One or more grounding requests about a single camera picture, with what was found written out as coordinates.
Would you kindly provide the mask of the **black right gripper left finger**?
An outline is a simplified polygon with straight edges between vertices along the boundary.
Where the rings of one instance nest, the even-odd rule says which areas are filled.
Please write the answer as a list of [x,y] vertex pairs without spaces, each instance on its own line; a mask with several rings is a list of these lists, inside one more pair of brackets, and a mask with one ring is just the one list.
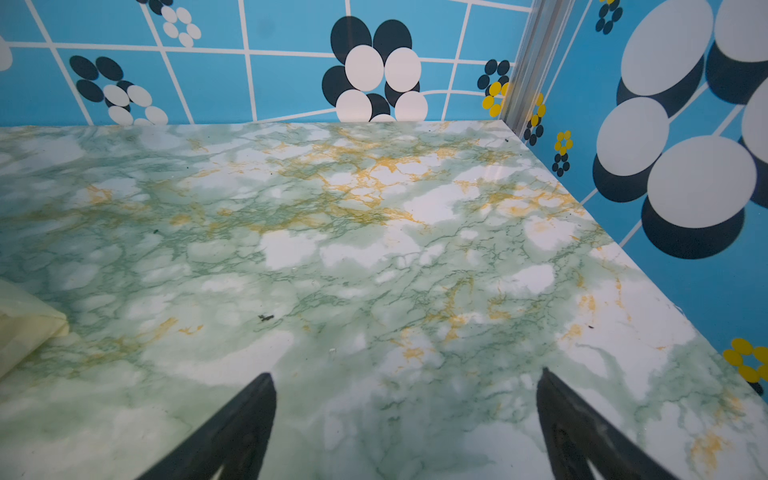
[[262,373],[142,479],[256,479],[277,409],[272,376]]

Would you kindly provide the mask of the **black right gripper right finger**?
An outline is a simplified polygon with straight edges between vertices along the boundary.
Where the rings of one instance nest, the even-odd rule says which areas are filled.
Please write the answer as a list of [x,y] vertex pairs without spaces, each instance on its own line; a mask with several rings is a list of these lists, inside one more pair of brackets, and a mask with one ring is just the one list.
[[674,475],[545,368],[536,404],[556,479],[672,479]]

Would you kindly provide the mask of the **yellowish printed plastic bag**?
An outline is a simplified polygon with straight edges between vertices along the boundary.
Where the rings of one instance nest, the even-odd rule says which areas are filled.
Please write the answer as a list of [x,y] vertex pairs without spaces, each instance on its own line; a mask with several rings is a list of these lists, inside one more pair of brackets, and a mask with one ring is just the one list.
[[67,316],[19,286],[1,280],[1,376],[47,340],[69,334]]

